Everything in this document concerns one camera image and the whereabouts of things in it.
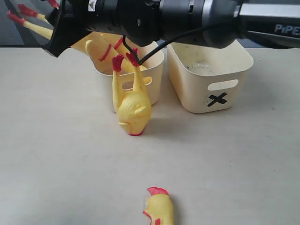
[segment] white table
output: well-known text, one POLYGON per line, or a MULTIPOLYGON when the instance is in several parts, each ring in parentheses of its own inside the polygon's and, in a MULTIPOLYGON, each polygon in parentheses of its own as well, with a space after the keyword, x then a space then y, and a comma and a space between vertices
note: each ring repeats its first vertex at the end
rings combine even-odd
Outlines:
POLYGON ((166 188, 175 225, 300 223, 300 50, 249 49, 225 111, 184 110, 164 76, 143 136, 105 105, 88 57, 0 49, 0 224, 148 225, 166 188))

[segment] yellow rubber chicken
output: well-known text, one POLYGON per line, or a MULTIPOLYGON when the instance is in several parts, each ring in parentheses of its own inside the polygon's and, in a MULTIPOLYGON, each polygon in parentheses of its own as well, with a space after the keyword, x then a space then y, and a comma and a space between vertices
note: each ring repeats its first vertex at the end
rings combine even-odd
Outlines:
POLYGON ((148 198, 143 213, 150 217, 151 225, 174 225, 173 205, 166 190, 158 187, 147 189, 148 198))
POLYGON ((132 63, 135 77, 133 90, 125 92, 120 82, 121 64, 124 56, 119 54, 112 59, 112 98, 119 125, 131 136, 139 136, 143 133, 152 116, 151 101, 147 88, 143 81, 138 62, 131 53, 127 58, 132 63))

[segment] black x mark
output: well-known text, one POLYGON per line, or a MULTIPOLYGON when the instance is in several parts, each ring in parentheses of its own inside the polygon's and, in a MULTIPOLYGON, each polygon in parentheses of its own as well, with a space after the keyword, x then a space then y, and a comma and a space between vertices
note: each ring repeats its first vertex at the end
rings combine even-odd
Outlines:
POLYGON ((219 102, 221 104, 225 104, 227 102, 227 100, 223 99, 224 96, 226 96, 227 93, 223 93, 221 94, 220 96, 214 96, 214 95, 211 95, 209 98, 212 99, 213 101, 211 103, 209 103, 207 106, 208 107, 211 107, 213 104, 215 104, 216 102, 219 102))

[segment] cream plastic bin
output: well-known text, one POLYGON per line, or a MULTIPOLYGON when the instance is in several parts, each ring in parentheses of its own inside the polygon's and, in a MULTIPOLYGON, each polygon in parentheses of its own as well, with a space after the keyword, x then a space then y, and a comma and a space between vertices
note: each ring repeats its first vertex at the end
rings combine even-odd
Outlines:
MULTIPOLYGON (((156 42, 153 42, 152 44, 150 44, 148 46, 138 47, 128 39, 126 40, 126 43, 131 48, 135 48, 135 47, 138 48, 138 56, 140 59, 158 46, 156 42)), ((143 63, 143 65, 145 67, 147 67, 146 70, 142 71, 143 77, 151 77, 152 78, 152 81, 146 85, 148 95, 149 95, 152 105, 155 104, 159 99, 164 59, 165 59, 164 53, 162 51, 159 51, 143 63)), ((109 69, 108 72, 105 74, 97 71, 97 77, 98 77, 98 80, 100 83, 100 88, 102 89, 103 93, 107 96, 106 103, 107 103, 108 107, 110 108, 110 110, 115 113, 115 110, 113 107, 113 88, 112 88, 113 70, 112 70, 112 68, 109 69)), ((132 90, 134 73, 122 74, 122 75, 120 75, 120 79, 123 83, 123 88, 125 89, 125 91, 132 90)))
POLYGON ((231 107, 254 63, 238 41, 224 49, 172 43, 167 52, 171 83, 192 113, 231 107))

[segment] black cable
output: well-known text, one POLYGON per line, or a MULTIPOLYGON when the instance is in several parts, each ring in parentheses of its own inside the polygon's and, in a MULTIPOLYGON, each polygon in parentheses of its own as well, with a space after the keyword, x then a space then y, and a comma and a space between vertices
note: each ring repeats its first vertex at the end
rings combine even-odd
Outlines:
POLYGON ((222 22, 222 23, 217 23, 217 24, 213 24, 213 25, 208 25, 205 27, 201 27, 201 28, 197 28, 194 30, 189 30, 187 32, 184 32, 182 34, 179 34, 175 37, 173 37, 170 40, 164 41, 163 43, 160 43, 155 49, 153 49, 150 53, 148 53, 147 55, 145 55, 141 60, 139 60, 138 56, 136 55, 136 53, 132 50, 132 48, 126 43, 126 36, 123 36, 123 45, 135 56, 136 61, 139 63, 139 65, 142 65, 146 60, 148 60, 151 56, 153 56, 154 54, 156 54, 158 51, 160 51, 161 49, 163 49, 164 47, 166 47, 167 45, 169 45, 170 43, 176 41, 179 38, 183 38, 185 36, 194 34, 194 33, 198 33, 198 32, 204 32, 206 30, 210 30, 212 28, 221 26, 221 25, 230 25, 231 23, 228 22, 222 22))

